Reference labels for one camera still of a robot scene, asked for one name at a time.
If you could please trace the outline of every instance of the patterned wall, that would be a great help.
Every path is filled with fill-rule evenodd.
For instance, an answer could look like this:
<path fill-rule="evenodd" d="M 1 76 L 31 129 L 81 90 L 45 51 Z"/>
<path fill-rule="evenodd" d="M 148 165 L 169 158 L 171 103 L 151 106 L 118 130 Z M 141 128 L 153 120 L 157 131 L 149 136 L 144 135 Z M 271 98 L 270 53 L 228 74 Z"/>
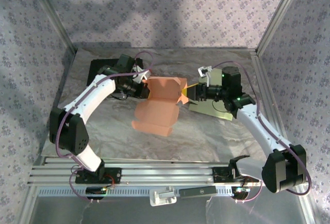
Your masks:
<path fill-rule="evenodd" d="M 0 9 L 0 223 L 13 223 L 70 57 L 38 0 Z"/>
<path fill-rule="evenodd" d="M 330 223 L 330 0 L 294 0 L 262 59 L 288 137 L 308 153 L 313 195 Z"/>
<path fill-rule="evenodd" d="M 76 45 L 256 47 L 280 0 L 50 0 Z"/>

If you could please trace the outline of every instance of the floral wallpaper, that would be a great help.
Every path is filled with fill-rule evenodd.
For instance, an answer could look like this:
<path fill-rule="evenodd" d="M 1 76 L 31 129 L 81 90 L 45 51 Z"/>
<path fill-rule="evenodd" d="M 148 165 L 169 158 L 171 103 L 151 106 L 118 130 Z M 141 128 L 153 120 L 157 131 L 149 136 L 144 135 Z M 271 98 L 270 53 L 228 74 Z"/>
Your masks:
<path fill-rule="evenodd" d="M 38 0 L 0 0 L 0 223 L 14 223 L 69 53 Z"/>
<path fill-rule="evenodd" d="M 76 46 L 256 47 L 280 0 L 50 0 Z"/>
<path fill-rule="evenodd" d="M 262 54 L 290 140 L 303 144 L 312 194 L 330 223 L 330 0 L 293 0 Z"/>

